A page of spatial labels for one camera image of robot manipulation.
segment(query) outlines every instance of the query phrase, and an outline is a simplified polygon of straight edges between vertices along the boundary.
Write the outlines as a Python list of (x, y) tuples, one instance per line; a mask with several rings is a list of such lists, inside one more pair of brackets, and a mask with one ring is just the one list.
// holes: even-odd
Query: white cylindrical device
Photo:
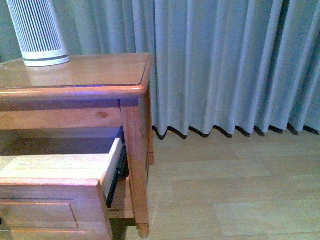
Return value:
[(52, 0), (6, 1), (26, 66), (70, 61)]

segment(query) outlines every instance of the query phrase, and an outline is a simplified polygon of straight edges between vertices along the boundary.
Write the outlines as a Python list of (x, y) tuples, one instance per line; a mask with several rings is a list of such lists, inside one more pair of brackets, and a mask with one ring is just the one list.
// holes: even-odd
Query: curtain fold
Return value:
[(71, 55), (152, 53), (160, 135), (320, 130), (319, 0), (53, 1)]

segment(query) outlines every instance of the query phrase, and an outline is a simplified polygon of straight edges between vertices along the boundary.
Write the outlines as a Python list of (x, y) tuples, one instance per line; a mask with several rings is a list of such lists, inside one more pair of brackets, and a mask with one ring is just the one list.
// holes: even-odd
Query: laminate flooring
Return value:
[[(154, 135), (149, 240), (320, 240), (320, 136)], [(115, 240), (140, 240), (112, 219)]]

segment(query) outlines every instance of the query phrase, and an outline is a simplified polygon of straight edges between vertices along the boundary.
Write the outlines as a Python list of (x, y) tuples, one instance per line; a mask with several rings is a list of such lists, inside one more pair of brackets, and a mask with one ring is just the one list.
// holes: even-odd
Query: table leg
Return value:
[(128, 157), (130, 188), (135, 222), (139, 235), (149, 235), (147, 199), (147, 164), (149, 136), (145, 136), (146, 109), (139, 99), (121, 99), (120, 108), (123, 123), (125, 146)]

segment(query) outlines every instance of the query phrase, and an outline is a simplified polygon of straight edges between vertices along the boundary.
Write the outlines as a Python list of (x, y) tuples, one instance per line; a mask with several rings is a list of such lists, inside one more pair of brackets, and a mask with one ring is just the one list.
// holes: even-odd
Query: wooden nightstand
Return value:
[[(26, 136), (83, 137), (95, 132), (114, 137), (123, 128), (129, 168), (129, 178), (118, 184), (110, 210), (105, 206), (100, 180), (77, 179), (75, 184), (52, 178), (0, 178), (2, 203), (14, 199), (16, 206), (30, 211), (33, 207), (28, 206), (36, 203), (40, 210), (42, 205), (49, 206), (49, 213), (61, 214), (61, 224), (51, 230), (29, 224), (24, 229), (13, 228), (13, 232), (24, 232), (23, 239), (28, 235), (34, 239), (37, 234), (52, 239), (79, 239), (73, 234), (81, 231), (96, 239), (108, 239), (107, 235), (94, 232), (104, 229), (107, 233), (109, 218), (134, 217), (139, 235), (149, 235), (147, 176), (149, 165), (154, 163), (148, 88), (151, 66), (148, 53), (73, 56), (68, 63), (45, 67), (26, 67), (21, 59), (0, 64), (0, 151), (16, 138)], [(86, 197), (94, 207), (87, 204)], [(96, 213), (97, 219), (91, 219), (90, 211)], [(77, 217), (75, 212), (82, 222), (86, 217), (91, 219), (79, 231), (68, 220)], [(17, 218), (28, 221), (22, 216)]]

